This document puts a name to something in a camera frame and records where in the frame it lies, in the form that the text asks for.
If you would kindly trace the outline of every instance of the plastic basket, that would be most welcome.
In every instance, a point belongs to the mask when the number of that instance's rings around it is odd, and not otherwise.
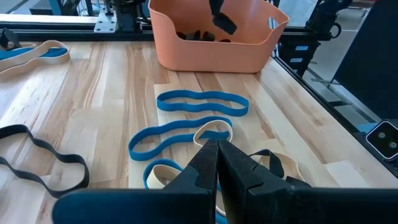
[[[221,12],[238,27],[229,35],[213,25],[209,1],[150,0],[150,18],[159,62],[177,71],[255,73],[264,68],[289,17],[264,0],[225,0]],[[271,29],[270,19],[277,26]],[[215,42],[189,41],[176,31],[201,30]],[[231,43],[217,42],[229,39]]]

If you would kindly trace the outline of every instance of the wooden tabletop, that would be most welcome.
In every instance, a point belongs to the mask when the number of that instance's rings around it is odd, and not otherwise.
[[[313,186],[398,186],[398,180],[271,58],[255,75],[173,72],[159,65],[153,42],[67,45],[72,56],[68,63],[0,82],[0,127],[26,124],[59,152],[82,155],[91,188],[143,188],[142,171],[150,161],[129,158],[130,138],[149,126],[214,114],[157,109],[159,93],[181,88],[249,99],[246,116],[227,116],[234,125],[233,144],[246,153],[268,148],[288,154]],[[164,137],[145,139],[137,150],[151,149]],[[0,147],[0,156],[15,168],[40,175],[53,189],[69,188],[83,177],[81,165],[56,161],[32,146],[26,135],[2,139]],[[157,158],[185,166],[198,150],[192,143],[176,144]],[[55,199],[41,185],[15,178],[1,166],[0,189],[0,223],[51,223]]]

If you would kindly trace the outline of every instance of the blue resistance band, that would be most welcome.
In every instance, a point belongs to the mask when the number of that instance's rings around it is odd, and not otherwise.
[[[0,60],[15,57],[15,56],[26,53],[33,49],[34,49],[33,47],[25,47],[25,48],[21,48],[21,49],[10,50],[10,51],[0,51]],[[43,54],[41,57],[58,57],[58,56],[66,54],[67,51],[68,50],[65,48],[51,48],[51,49],[49,49],[49,51],[47,53]]]
[[[219,103],[202,103],[193,105],[190,103],[168,103],[165,100],[169,100],[171,98],[191,98],[196,100],[207,100],[207,99],[219,99],[226,100],[239,103],[243,105],[243,108],[230,108],[225,105],[221,105]],[[206,91],[206,92],[195,92],[190,90],[172,90],[165,93],[160,94],[157,97],[157,107],[164,111],[189,111],[189,112],[199,112],[199,111],[219,111],[224,114],[230,116],[243,116],[248,112],[249,109],[249,101],[242,96],[231,94],[231,93],[223,93],[220,91]],[[178,134],[168,139],[162,141],[155,149],[152,149],[148,152],[134,152],[134,146],[139,143],[139,141],[144,138],[152,135],[163,134],[168,131],[178,129],[178,128],[196,128],[201,125],[206,124],[207,122],[214,120],[223,120],[226,121],[229,125],[232,126],[232,122],[228,118],[220,117],[220,116],[207,116],[198,120],[179,120],[172,121],[162,126],[149,127],[139,131],[129,142],[128,150],[130,153],[130,157],[136,161],[146,161],[152,159],[153,157],[159,155],[166,147],[171,144],[178,142],[192,142],[193,141],[193,133],[192,134]],[[216,131],[205,131],[200,139],[209,138],[209,139],[225,139],[229,136],[229,132],[216,132]]]
[[[166,166],[169,166],[169,167],[173,167],[174,169],[177,169],[177,170],[179,170],[181,172],[183,171],[183,168],[181,168],[176,162],[174,162],[171,159],[157,159],[157,160],[154,160],[150,164],[148,164],[148,166],[144,170],[144,186],[145,186],[145,189],[149,189],[148,188],[148,184],[147,184],[147,179],[148,179],[148,176],[149,176],[151,170],[156,165],[166,165]],[[221,191],[221,187],[220,187],[219,183],[217,183],[217,190]],[[226,218],[224,216],[220,215],[219,213],[217,213],[217,211],[216,211],[216,222],[218,224],[227,224],[228,223]]]

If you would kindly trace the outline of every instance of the screw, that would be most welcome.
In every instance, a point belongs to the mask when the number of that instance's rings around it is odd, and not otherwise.
[[[397,143],[390,142],[390,144],[388,144],[388,147],[390,147],[391,149],[395,149],[397,147]]]
[[[386,134],[384,134],[384,133],[379,133],[377,136],[378,136],[379,138],[385,138],[385,137],[386,137]]]

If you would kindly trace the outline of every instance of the black resistance band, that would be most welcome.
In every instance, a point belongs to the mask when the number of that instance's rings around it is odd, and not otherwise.
[[[34,138],[27,126],[25,126],[23,124],[15,124],[15,125],[7,126],[4,128],[0,128],[0,139],[12,136],[14,134],[19,134],[19,133],[27,133],[28,137],[33,142],[33,144],[50,151],[52,154],[55,155],[55,157],[59,161],[64,162],[64,163],[79,163],[79,164],[83,165],[85,167],[85,174],[84,174],[83,180],[81,180],[81,182],[79,184],[77,184],[76,186],[74,186],[70,189],[52,190],[43,182],[43,180],[39,176],[37,176],[36,174],[30,173],[30,172],[12,168],[10,163],[8,163],[7,160],[3,157],[0,157],[0,164],[8,166],[8,168],[10,168],[10,170],[17,177],[19,177],[21,179],[32,180],[34,182],[37,182],[37,183],[43,185],[43,187],[45,187],[45,189],[49,192],[49,194],[55,198],[59,198],[62,195],[69,193],[73,190],[85,188],[88,186],[88,182],[90,181],[90,173],[88,171],[85,160],[81,156],[79,156],[77,154],[60,154],[60,153],[58,153],[57,151],[55,151],[55,149],[51,146],[50,143],[43,141],[41,139]]]

